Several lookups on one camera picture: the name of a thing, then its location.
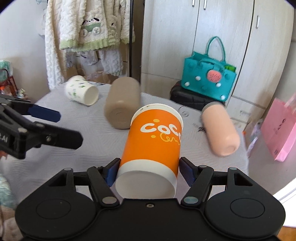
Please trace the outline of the orange paper cup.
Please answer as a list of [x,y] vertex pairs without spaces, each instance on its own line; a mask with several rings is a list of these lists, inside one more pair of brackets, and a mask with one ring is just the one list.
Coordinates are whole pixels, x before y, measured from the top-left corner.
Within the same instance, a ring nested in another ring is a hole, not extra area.
[[173,198],[184,123],[172,107],[153,103],[132,117],[115,189],[122,198]]

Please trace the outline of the pink tumbler cup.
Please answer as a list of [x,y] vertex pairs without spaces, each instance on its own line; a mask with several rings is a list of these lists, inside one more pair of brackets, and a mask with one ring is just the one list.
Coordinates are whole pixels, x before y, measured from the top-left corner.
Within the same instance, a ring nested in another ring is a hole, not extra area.
[[221,102],[207,104],[202,109],[201,120],[215,155],[225,157],[237,151],[240,136]]

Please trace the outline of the brown tumbler cup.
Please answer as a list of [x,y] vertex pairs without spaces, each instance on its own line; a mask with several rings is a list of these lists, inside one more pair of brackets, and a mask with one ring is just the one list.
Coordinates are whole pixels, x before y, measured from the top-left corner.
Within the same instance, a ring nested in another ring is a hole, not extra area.
[[140,84],[131,77],[112,82],[104,106],[104,115],[117,129],[128,129],[135,112],[140,108]]

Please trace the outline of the teal felt handbag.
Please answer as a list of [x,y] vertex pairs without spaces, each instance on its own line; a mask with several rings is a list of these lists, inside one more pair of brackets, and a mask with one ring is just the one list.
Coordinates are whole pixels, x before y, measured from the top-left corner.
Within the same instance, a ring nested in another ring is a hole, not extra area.
[[[211,43],[217,40],[222,59],[209,57]],[[194,52],[185,58],[181,86],[184,89],[226,102],[236,79],[236,67],[226,62],[224,45],[218,36],[212,37],[204,54]]]

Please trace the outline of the grey three-door wardrobe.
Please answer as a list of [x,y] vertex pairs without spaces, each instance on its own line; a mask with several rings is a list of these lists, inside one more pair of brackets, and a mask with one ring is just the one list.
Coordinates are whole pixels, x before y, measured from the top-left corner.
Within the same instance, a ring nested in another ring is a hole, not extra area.
[[280,81],[295,10],[287,1],[145,1],[142,91],[169,98],[184,60],[208,54],[236,68],[226,101],[241,129],[260,119]]

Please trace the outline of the white green-trim fluffy jacket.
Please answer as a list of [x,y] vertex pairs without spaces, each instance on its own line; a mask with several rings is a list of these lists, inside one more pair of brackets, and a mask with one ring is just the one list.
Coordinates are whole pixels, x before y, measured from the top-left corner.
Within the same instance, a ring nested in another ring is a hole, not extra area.
[[130,42],[130,1],[62,1],[59,49],[99,50]]

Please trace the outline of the pink paper shopping bag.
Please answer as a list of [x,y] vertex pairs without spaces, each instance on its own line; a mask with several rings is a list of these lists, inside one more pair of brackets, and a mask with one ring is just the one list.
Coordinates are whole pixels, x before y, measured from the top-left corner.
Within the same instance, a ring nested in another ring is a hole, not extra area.
[[260,130],[274,160],[283,162],[295,143],[295,95],[275,98]]

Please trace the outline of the white fluffy robe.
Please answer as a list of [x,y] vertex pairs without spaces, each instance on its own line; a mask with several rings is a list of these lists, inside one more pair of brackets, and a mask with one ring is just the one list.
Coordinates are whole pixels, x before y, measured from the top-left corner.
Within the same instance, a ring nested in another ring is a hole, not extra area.
[[48,87],[53,90],[67,77],[66,52],[59,49],[62,1],[48,1],[45,17],[45,58]]

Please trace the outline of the white green-print paper cup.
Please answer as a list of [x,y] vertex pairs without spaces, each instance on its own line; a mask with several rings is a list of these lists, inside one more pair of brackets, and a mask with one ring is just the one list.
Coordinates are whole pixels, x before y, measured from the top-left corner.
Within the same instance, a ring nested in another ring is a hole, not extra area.
[[65,94],[70,100],[86,106],[95,104],[99,99],[98,88],[81,75],[73,76],[65,83]]

